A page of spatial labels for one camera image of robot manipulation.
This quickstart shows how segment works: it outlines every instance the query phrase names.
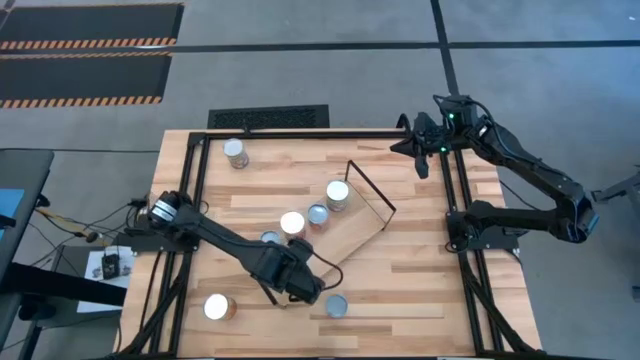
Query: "wooden tabletop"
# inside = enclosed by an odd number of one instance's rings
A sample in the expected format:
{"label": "wooden tabletop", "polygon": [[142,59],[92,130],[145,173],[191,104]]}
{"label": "wooden tabletop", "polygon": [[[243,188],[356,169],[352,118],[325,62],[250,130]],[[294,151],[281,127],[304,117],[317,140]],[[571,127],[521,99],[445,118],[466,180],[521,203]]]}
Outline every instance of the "wooden tabletop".
{"label": "wooden tabletop", "polygon": [[[152,194],[178,189],[188,134],[182,130],[165,133]],[[244,142],[251,161],[246,169],[236,170],[222,153],[222,141],[212,141],[203,199],[210,205],[207,216],[247,239],[278,230],[284,212],[321,198],[329,181],[344,177],[350,159],[391,200],[397,213],[384,231],[340,263],[343,283],[323,293],[313,306],[272,307],[235,259],[203,243],[191,267],[179,356],[473,354],[458,260],[444,249],[448,207],[438,157],[429,158],[430,177],[420,180],[412,159],[389,151],[395,140]],[[198,152],[196,149],[191,194]],[[496,168],[472,152],[465,152],[464,157],[473,198],[504,206]],[[463,204],[453,156],[449,161],[458,204]],[[375,199],[368,200],[376,205]],[[497,306],[522,338],[539,348],[519,264],[501,250],[485,251],[485,256]],[[122,313],[124,344],[138,331],[154,259],[155,254],[136,259]],[[155,306],[164,259],[160,264],[148,314]],[[336,271],[323,278],[333,283]],[[237,301],[233,319],[211,321],[204,316],[204,301],[212,293]],[[342,294],[349,301],[343,319],[326,315],[325,300],[333,294]],[[491,348],[486,316],[479,303],[478,307],[485,347]],[[170,309],[165,318],[161,349],[168,346],[172,314]]]}

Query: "can lid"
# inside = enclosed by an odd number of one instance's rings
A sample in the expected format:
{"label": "can lid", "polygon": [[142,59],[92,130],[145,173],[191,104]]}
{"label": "can lid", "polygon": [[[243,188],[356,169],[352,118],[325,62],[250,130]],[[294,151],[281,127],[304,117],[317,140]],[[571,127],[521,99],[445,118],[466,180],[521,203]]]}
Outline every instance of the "can lid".
{"label": "can lid", "polygon": [[349,196],[349,186],[344,181],[332,181],[327,185],[327,196],[335,201],[344,200]]}
{"label": "can lid", "polygon": [[280,243],[280,235],[275,231],[265,231],[260,235],[260,240],[264,242]]}
{"label": "can lid", "polygon": [[280,227],[287,234],[297,234],[304,229],[304,216],[295,211],[288,212],[280,218]]}
{"label": "can lid", "polygon": [[329,218],[329,210],[324,205],[315,204],[309,207],[309,222],[322,224]]}
{"label": "can lid", "polygon": [[341,318],[347,314],[349,304],[342,295],[331,295],[327,298],[327,314],[332,318]]}
{"label": "can lid", "polygon": [[224,143],[224,154],[227,156],[238,156],[243,149],[244,145],[239,139],[229,139]]}
{"label": "can lid", "polygon": [[213,294],[209,296],[204,303],[204,314],[211,320],[220,320],[229,310],[229,300],[222,294]]}

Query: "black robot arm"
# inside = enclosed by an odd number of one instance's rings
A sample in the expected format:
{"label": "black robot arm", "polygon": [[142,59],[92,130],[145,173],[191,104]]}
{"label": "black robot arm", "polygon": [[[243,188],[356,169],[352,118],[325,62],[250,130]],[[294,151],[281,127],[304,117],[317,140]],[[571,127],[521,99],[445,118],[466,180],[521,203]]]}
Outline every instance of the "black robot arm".
{"label": "black robot arm", "polygon": [[313,247],[305,240],[291,240],[289,246],[247,240],[201,214],[178,192],[164,192],[149,211],[149,220],[152,229],[174,241],[190,236],[219,248],[238,259],[260,285],[278,293],[286,291],[313,304],[325,288],[307,266]]}
{"label": "black robot arm", "polygon": [[[468,96],[434,99],[446,125],[435,125],[430,118],[425,121],[424,115],[419,115],[414,128],[426,128],[420,132],[422,136],[414,130],[407,140],[392,146],[392,151],[424,156],[471,148],[487,162],[512,170],[556,203],[555,209],[543,211],[496,208],[485,201],[474,201],[466,212],[452,214],[452,242],[468,242],[494,226],[548,231],[560,240],[574,243],[587,239],[598,215],[580,184],[524,150],[509,130],[494,121],[484,105]],[[477,107],[485,114],[478,116]]]}

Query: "gray concrete floor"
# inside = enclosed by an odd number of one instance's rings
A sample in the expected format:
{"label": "gray concrete floor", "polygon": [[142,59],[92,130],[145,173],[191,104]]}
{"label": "gray concrete floor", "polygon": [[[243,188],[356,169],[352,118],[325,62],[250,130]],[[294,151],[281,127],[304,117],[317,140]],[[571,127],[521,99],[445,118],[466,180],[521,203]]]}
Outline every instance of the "gray concrete floor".
{"label": "gray concrete floor", "polygon": [[[131,2],[17,0],[16,5]],[[426,0],[186,2],[182,45],[437,39]],[[634,0],[441,3],[450,41],[640,38],[640,3]],[[526,148],[587,189],[632,175],[640,163],[639,54],[637,48],[452,52],[461,92],[485,103]],[[155,149],[165,129],[205,127],[209,109],[251,106],[326,103],[332,126],[387,127],[401,112],[435,113],[430,97],[446,89],[438,51],[179,54],[160,105],[3,110],[0,144]],[[143,194],[154,167],[153,154],[58,153],[45,194],[60,213],[97,219]],[[551,205],[509,171],[500,175],[530,202]],[[510,194],[506,198],[509,206],[522,206]],[[640,284],[640,229],[625,199],[597,205],[597,211],[600,224],[582,245],[542,233],[522,239],[534,314],[551,353],[635,359],[640,304],[633,302],[630,287]],[[52,240],[65,238],[34,221]],[[29,231],[17,260],[30,263],[48,251],[50,246]],[[47,331],[35,358],[107,354],[115,327],[115,319],[105,319]],[[7,344],[20,340],[25,329],[16,321]],[[15,358],[15,350],[0,358]]]}

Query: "floor mat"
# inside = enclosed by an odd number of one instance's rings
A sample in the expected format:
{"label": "floor mat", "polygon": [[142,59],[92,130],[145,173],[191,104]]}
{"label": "floor mat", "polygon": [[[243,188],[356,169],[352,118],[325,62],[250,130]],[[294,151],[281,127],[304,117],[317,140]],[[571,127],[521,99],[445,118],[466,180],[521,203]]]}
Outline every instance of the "floor mat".
{"label": "floor mat", "polygon": [[0,49],[173,45],[183,11],[174,3],[17,7],[0,30]]}
{"label": "floor mat", "polygon": [[328,105],[278,106],[209,111],[209,129],[329,128]]}
{"label": "floor mat", "polygon": [[168,52],[0,56],[0,107],[157,104],[170,65]]}

